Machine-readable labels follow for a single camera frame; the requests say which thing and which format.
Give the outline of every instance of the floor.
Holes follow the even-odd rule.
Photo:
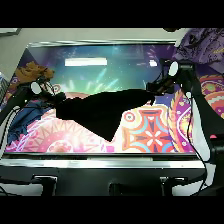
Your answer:
[[[182,31],[162,28],[22,28],[16,36],[0,37],[0,71],[10,79],[28,43],[59,40],[176,39]]]

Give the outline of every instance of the patterned fabric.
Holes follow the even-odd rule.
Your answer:
[[[224,28],[192,28],[181,41],[173,58],[209,64],[224,73]]]

